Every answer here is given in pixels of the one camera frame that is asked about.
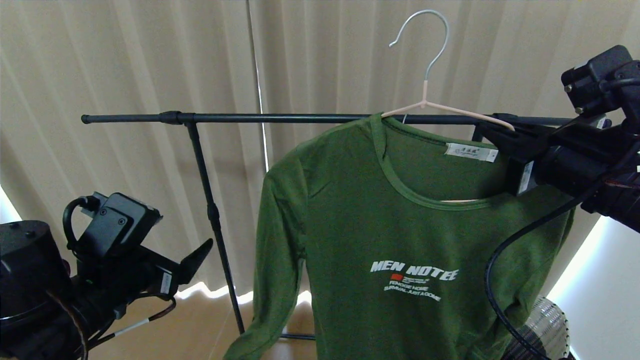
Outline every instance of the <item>shirt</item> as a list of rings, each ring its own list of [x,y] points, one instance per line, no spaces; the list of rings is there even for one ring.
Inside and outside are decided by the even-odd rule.
[[[486,262],[569,198],[549,186],[505,193],[507,158],[475,155],[494,149],[380,114],[297,146],[264,179],[254,319],[225,359],[259,359],[277,341],[304,265],[320,360],[499,359],[510,334],[484,294]],[[478,200],[443,201],[456,199]],[[535,229],[495,264],[493,290],[516,328],[571,222]]]

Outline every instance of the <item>shirt neck tag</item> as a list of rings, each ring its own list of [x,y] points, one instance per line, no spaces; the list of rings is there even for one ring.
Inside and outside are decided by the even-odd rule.
[[[486,147],[477,147],[471,145],[464,145],[461,143],[447,143],[447,151],[445,155],[459,156],[461,158],[470,158],[480,161],[488,161],[493,163],[498,157],[498,150],[487,149]]]

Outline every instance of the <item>clothes hanger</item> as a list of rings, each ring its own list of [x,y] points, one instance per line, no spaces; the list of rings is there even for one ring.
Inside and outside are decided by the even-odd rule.
[[[429,72],[431,71],[431,67],[436,62],[436,60],[440,57],[440,55],[442,55],[442,53],[444,52],[444,49],[447,47],[447,43],[449,42],[449,23],[447,22],[447,19],[441,13],[439,13],[439,12],[437,12],[435,10],[427,9],[427,10],[421,10],[421,11],[419,11],[417,13],[414,13],[413,15],[409,16],[409,18],[404,22],[404,24],[400,28],[400,32],[398,33],[398,36],[396,37],[396,39],[394,41],[392,41],[389,44],[389,47],[392,47],[393,45],[395,45],[398,42],[398,40],[400,40],[400,36],[402,35],[402,32],[404,31],[404,28],[411,21],[411,19],[413,19],[414,17],[416,17],[418,15],[421,15],[423,13],[431,13],[431,14],[436,15],[437,17],[439,17],[440,20],[442,20],[442,22],[444,23],[444,44],[442,44],[442,48],[440,49],[440,52],[436,55],[435,58],[433,58],[433,60],[431,60],[431,62],[427,66],[427,70],[424,73],[424,84],[422,86],[422,100],[420,102],[417,102],[417,103],[413,104],[413,105],[405,106],[404,108],[399,108],[399,109],[396,109],[396,110],[388,111],[388,112],[382,114],[382,117],[388,117],[388,116],[391,116],[391,115],[397,115],[397,114],[400,114],[400,113],[406,113],[407,111],[409,111],[411,109],[415,109],[415,108],[418,108],[418,107],[424,108],[425,106],[429,106],[430,108],[446,110],[446,111],[450,111],[450,112],[453,112],[453,113],[459,113],[459,114],[466,115],[466,116],[469,116],[469,117],[474,117],[476,119],[485,120],[485,121],[488,121],[488,122],[493,122],[494,124],[502,125],[502,126],[508,128],[509,130],[515,131],[515,129],[513,128],[513,125],[509,124],[506,121],[502,121],[502,120],[499,120],[499,119],[496,119],[496,118],[493,118],[493,117],[488,117],[486,115],[474,113],[474,112],[471,112],[471,111],[452,108],[450,106],[436,104],[434,102],[427,101],[427,82],[428,82],[428,79],[429,79]]]

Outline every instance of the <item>black horizontal bar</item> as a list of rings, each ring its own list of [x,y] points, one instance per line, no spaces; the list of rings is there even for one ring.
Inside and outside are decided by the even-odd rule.
[[[504,120],[513,124],[563,125],[571,121],[554,117],[518,117],[510,114]],[[83,115],[85,124],[105,122],[163,122],[187,124],[192,122],[281,123],[281,124],[342,124],[370,116],[370,114],[197,114],[168,111],[154,115]],[[464,115],[407,115],[406,124],[475,125],[482,120]]]
[[[315,335],[307,335],[307,334],[281,334],[281,338],[285,339],[298,339],[298,340],[315,340]]]

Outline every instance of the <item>curtain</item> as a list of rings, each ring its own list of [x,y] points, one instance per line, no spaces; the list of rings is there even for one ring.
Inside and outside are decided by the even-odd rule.
[[[481,113],[572,117],[560,74],[615,44],[640,56],[638,1],[103,1],[0,3],[1,179],[52,226],[80,195],[122,192],[164,219],[144,246],[179,261],[212,231],[186,129],[87,114],[376,113],[429,99]],[[439,113],[417,109],[413,113]],[[619,113],[611,114],[620,121]],[[239,294],[251,290],[268,164],[332,125],[200,124]],[[419,126],[469,139],[468,126]],[[554,282],[597,216],[580,212]],[[74,216],[76,234],[88,224]],[[70,254],[64,252],[67,259]],[[225,285],[215,250],[194,281]]]

